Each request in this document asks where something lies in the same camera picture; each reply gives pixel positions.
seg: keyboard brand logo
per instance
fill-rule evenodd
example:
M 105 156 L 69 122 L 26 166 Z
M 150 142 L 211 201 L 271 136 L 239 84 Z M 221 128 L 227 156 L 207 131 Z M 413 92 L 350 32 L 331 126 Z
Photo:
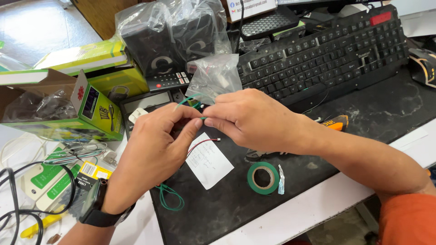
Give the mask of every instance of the keyboard brand logo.
M 371 52 L 366 52 L 366 53 L 364 53 L 364 54 L 361 54 L 361 55 L 359 55 L 359 58 L 362 58 L 362 57 L 368 56 L 370 53 L 371 53 Z

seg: space bar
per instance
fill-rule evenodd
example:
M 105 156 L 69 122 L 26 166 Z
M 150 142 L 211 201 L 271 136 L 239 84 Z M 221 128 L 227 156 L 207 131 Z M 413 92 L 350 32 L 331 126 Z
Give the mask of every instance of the space bar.
M 326 90 L 326 86 L 324 84 L 318 83 L 296 94 L 281 99 L 280 103 L 282 103 L 283 105 L 291 105 L 293 103 L 299 102 L 300 100 L 319 94 L 324 90 Z

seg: red key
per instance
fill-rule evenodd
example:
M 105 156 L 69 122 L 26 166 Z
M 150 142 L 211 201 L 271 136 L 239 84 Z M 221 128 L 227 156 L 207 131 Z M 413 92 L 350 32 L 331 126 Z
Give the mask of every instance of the red key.
M 371 23 L 371 26 L 375 26 L 377 24 L 388 21 L 391 18 L 392 18 L 392 13 L 386 12 L 386 13 L 382 13 L 382 14 L 379 14 L 377 16 L 372 17 L 371 19 L 369 19 L 369 22 Z

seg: black watch strap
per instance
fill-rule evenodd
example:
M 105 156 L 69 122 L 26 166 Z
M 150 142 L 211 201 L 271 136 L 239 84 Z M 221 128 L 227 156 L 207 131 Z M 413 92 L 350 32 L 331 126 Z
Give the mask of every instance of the black watch strap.
M 121 214 L 108 214 L 94 209 L 91 211 L 84 224 L 97 227 L 114 226 L 123 214 L 124 212 Z

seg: handwritten note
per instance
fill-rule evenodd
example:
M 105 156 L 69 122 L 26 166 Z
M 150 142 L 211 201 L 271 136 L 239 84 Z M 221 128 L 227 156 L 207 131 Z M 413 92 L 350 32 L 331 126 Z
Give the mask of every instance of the handwritten note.
M 207 139 L 210 139 L 209 136 L 203 133 L 192 142 L 189 149 Z M 186 159 L 186 163 L 206 190 L 212 188 L 234 168 L 211 140 L 195 147 Z

